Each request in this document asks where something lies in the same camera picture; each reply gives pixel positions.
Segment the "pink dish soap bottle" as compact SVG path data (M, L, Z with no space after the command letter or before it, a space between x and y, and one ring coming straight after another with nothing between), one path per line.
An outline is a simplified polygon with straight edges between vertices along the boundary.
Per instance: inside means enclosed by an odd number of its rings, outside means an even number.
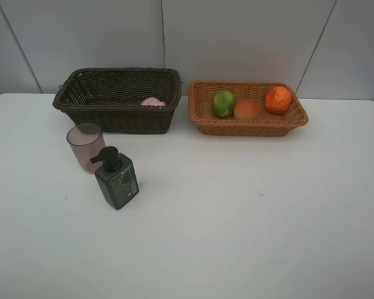
M155 98L155 97L148 97L144 99L141 103L141 106L149 106L149 107L165 107L166 103Z

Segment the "green mango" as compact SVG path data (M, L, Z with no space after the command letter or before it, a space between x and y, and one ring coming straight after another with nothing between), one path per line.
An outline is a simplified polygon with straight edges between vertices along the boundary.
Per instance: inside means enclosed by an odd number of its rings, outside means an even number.
M228 90L219 91L213 100L214 114L220 118L226 118L232 115L236 98Z

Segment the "red yellow peach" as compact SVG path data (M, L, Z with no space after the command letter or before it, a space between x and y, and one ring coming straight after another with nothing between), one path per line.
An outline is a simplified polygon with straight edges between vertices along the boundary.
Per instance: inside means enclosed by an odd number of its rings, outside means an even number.
M256 120L259 118L259 107L250 99L242 99L235 104L233 114L237 120Z

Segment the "dark green pump bottle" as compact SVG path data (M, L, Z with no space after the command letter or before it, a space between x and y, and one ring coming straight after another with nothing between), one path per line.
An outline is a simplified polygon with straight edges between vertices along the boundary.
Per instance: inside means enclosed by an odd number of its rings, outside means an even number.
M106 202L114 209L120 210L138 194L133 162L116 147L104 147L90 161L102 163L94 175Z

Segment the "translucent pink plastic cup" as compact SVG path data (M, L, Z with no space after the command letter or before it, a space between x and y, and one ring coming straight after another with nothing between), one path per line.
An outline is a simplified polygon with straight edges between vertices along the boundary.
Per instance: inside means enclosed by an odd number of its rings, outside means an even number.
M84 171L93 174L102 165L100 161L92 164L90 160L106 147L102 131L98 125L93 123L76 125L67 133L66 139Z

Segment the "orange tangerine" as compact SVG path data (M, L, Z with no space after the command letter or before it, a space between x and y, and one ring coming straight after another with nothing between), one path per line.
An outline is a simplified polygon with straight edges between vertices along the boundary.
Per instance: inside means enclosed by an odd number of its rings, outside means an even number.
M266 109L271 113L284 113L292 103L292 94L284 86L275 86L265 97Z

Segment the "orange wicker basket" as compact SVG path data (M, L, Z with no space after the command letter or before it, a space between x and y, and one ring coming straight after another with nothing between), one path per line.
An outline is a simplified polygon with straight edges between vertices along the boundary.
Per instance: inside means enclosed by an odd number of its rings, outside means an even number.
M292 95L292 103L282 114L267 111L265 97L271 88L283 86ZM256 120L236 120L233 116L215 115L213 100L221 90L232 92L237 100L249 98L257 103ZM308 115L294 91L281 82L238 82L225 80L195 80L188 90L189 117L205 135L216 136L285 136L308 123Z

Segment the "dark brown wicker basket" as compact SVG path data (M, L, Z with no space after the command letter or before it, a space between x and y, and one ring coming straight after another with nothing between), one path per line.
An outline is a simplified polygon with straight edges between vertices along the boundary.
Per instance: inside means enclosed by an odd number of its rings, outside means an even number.
M165 107L141 106L155 97ZM76 125L93 123L105 133L164 134L181 98L178 71L159 68L86 68L70 74L54 108Z

